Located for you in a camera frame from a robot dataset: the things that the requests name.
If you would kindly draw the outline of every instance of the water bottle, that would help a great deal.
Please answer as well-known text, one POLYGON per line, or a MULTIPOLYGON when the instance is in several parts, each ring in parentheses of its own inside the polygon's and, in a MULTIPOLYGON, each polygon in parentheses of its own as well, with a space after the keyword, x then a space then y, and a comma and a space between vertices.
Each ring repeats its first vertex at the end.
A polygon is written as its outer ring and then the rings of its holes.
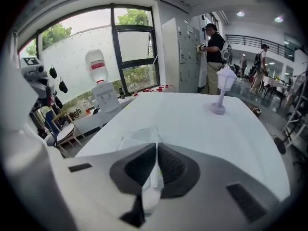
POLYGON ((108 70, 101 50, 91 50, 85 56, 86 68, 93 81, 97 84, 107 82, 108 70))

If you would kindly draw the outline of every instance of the white cabinet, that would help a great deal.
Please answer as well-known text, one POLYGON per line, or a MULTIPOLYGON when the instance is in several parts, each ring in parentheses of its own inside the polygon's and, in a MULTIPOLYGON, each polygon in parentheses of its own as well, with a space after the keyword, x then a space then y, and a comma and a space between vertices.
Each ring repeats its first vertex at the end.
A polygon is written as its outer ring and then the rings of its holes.
POLYGON ((199 30, 175 18, 162 25, 166 84, 177 92, 198 91, 200 57, 199 30))

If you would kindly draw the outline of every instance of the table lamp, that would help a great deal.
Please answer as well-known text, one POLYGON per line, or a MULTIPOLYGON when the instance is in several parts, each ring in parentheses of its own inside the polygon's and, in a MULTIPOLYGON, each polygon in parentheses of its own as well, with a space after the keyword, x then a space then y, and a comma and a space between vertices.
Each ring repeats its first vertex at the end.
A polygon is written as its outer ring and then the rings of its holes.
POLYGON ((220 96, 218 97, 217 103, 211 104, 210 110, 217 115, 223 115, 226 112, 226 108, 222 105, 222 100, 226 91, 231 90, 231 87, 236 79, 236 74, 230 68, 223 68, 217 72, 217 75, 220 96))

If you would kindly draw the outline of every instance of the lamp shade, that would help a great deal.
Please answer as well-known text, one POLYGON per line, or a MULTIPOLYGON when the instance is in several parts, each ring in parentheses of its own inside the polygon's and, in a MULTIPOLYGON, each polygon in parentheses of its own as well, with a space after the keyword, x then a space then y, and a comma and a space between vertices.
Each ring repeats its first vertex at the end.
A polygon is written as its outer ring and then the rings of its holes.
POLYGON ((230 91, 236 79, 236 74, 230 68, 223 68, 217 72, 218 88, 222 91, 230 91))

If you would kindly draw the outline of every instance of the purple lamp base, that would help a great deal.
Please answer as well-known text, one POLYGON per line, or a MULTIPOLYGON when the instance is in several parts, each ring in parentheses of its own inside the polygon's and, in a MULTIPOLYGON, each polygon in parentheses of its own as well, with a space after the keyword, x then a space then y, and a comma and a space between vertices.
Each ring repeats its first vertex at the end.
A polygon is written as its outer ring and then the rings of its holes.
POLYGON ((210 110, 217 115, 223 115, 226 112, 225 106, 223 106, 222 104, 219 105, 218 103, 212 103, 210 106, 210 110))

